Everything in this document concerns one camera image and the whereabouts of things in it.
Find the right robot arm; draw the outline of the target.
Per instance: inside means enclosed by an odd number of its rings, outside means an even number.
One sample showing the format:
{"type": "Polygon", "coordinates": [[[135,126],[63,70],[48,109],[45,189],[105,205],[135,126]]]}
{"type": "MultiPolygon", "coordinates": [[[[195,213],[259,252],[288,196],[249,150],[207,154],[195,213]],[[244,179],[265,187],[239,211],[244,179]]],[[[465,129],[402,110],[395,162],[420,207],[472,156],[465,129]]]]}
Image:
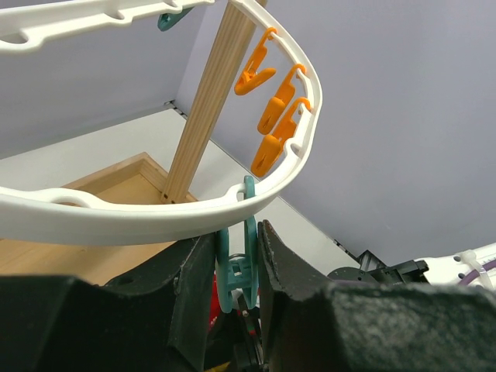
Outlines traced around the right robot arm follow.
{"type": "Polygon", "coordinates": [[[495,245],[489,244],[444,257],[424,257],[387,266],[371,252],[359,256],[360,266],[328,274],[334,281],[367,284],[459,285],[495,290],[495,245]]]}

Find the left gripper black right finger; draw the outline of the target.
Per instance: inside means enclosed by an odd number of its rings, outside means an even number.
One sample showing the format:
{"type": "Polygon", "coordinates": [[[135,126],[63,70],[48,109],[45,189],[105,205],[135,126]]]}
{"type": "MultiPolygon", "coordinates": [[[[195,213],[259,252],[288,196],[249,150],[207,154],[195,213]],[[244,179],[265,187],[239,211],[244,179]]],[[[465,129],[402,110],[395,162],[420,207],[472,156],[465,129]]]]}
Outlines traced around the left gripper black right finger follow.
{"type": "Polygon", "coordinates": [[[258,225],[263,358],[271,371],[493,371],[495,294],[334,281],[258,225]]]}

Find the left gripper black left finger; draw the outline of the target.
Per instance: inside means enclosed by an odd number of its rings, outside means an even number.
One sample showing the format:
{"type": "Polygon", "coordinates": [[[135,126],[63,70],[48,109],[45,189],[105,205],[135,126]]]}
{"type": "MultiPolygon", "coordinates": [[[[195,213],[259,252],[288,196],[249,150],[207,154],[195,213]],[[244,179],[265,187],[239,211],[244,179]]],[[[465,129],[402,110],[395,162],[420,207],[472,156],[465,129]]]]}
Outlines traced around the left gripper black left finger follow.
{"type": "Polygon", "coordinates": [[[215,237],[178,241],[98,286],[75,276],[1,279],[3,371],[200,371],[215,237]]]}

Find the red white striped sock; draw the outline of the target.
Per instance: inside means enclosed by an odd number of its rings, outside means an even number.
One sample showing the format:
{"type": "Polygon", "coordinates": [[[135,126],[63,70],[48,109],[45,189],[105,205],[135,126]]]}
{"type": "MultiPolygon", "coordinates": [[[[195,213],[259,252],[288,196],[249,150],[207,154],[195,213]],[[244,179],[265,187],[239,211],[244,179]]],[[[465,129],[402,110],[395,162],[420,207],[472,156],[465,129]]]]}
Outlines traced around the red white striped sock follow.
{"type": "Polygon", "coordinates": [[[208,331],[212,332],[216,326],[221,325],[222,320],[223,320],[223,312],[219,303],[217,277],[216,274],[214,274],[212,280],[212,296],[210,301],[208,331]]]}

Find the white round clip hanger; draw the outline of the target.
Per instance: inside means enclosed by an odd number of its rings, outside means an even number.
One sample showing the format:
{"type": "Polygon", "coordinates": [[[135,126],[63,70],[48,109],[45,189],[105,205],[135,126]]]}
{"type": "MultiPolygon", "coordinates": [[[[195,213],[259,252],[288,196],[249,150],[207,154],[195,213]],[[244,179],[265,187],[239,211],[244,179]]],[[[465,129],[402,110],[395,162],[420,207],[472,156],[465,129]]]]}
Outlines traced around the white round clip hanger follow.
{"type": "MultiPolygon", "coordinates": [[[[1,52],[38,50],[46,41],[106,26],[128,26],[135,19],[178,14],[192,1],[66,1],[1,11],[1,52]]],[[[312,149],[322,107],[322,86],[310,60],[291,34],[255,1],[237,1],[256,25],[276,29],[275,41],[288,59],[302,64],[309,108],[294,137],[284,145],[276,170],[255,186],[255,195],[239,200],[244,184],[220,198],[175,205],[114,204],[84,191],[48,188],[1,190],[1,235],[7,239],[70,245],[125,246],[161,243],[214,232],[258,213],[286,188],[304,167],[312,149]]]]}

